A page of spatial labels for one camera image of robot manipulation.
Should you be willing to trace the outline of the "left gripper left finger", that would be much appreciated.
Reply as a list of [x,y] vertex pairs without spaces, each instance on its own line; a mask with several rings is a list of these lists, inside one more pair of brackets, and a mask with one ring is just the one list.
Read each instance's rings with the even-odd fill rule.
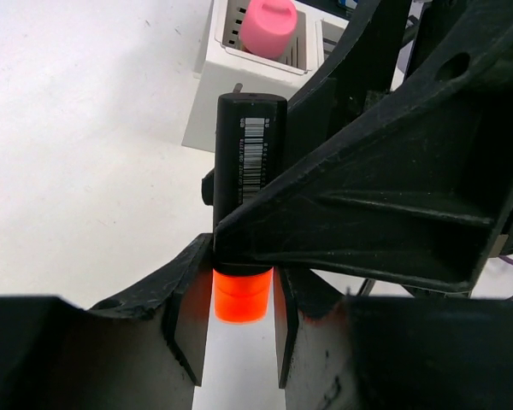
[[212,237],[84,310],[0,296],[0,409],[189,409],[201,385]]

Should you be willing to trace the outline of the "pink-capped pen tube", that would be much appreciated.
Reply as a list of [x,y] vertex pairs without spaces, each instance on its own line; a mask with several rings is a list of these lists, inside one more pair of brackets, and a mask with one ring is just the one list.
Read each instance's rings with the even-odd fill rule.
[[278,59],[291,41],[298,12],[289,0],[251,0],[239,29],[239,40],[251,54]]

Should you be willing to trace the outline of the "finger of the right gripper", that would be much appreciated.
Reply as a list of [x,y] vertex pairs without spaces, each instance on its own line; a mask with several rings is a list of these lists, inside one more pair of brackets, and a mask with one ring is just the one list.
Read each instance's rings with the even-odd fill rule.
[[[332,53],[287,100],[281,173],[317,149],[363,112],[371,94],[386,93],[404,45],[408,1],[361,1]],[[214,169],[202,181],[213,205]]]
[[242,265],[471,290],[513,222],[513,1],[434,1],[401,85],[215,229]]

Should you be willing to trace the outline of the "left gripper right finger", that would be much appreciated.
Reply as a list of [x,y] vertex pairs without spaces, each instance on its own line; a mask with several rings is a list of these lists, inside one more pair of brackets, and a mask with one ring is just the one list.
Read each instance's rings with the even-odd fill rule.
[[274,272],[289,409],[513,409],[513,302],[346,296]]

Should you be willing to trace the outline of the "orange highlighter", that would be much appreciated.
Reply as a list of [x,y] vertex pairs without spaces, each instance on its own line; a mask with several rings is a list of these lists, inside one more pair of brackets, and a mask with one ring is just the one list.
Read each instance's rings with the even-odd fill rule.
[[[268,93],[219,96],[215,131],[213,228],[247,203],[279,173],[286,134],[287,100]],[[254,323],[268,309],[271,266],[230,262],[214,241],[217,319]]]

